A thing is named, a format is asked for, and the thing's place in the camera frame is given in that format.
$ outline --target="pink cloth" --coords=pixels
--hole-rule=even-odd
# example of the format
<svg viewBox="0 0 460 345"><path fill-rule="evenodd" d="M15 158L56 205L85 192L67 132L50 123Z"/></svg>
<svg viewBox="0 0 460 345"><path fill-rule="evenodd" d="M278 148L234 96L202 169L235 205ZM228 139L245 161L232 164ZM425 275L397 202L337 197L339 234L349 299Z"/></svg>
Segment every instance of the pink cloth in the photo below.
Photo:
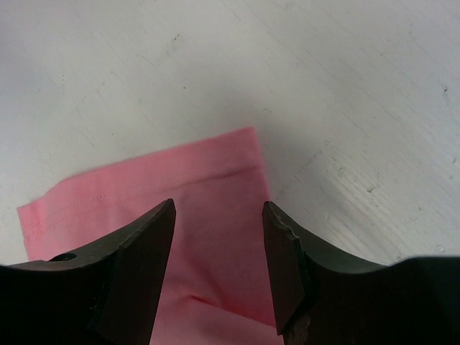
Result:
<svg viewBox="0 0 460 345"><path fill-rule="evenodd" d="M151 344L282 344L262 234L253 129L103 167L18 208L30 260L87 244L173 198L175 235Z"/></svg>

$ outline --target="dark metal jaw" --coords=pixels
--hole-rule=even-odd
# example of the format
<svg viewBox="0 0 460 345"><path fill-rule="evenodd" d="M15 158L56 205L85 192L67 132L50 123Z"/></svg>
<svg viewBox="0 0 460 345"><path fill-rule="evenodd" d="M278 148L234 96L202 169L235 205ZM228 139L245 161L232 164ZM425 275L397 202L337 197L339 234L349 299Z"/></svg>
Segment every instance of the dark metal jaw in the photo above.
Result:
<svg viewBox="0 0 460 345"><path fill-rule="evenodd" d="M274 203L265 204L263 221L285 344L460 344L460 258L386 267L332 246Z"/></svg>
<svg viewBox="0 0 460 345"><path fill-rule="evenodd" d="M49 262L0 267L2 343L148 344L174 224L168 200Z"/></svg>

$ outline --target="white surface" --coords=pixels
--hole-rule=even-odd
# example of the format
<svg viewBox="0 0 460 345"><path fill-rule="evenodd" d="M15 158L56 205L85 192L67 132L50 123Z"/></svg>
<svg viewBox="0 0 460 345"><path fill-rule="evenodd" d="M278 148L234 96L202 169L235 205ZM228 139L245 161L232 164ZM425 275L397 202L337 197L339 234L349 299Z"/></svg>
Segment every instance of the white surface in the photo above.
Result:
<svg viewBox="0 0 460 345"><path fill-rule="evenodd" d="M460 253L459 77L457 0L2 0L0 262L63 178L246 125L311 231Z"/></svg>

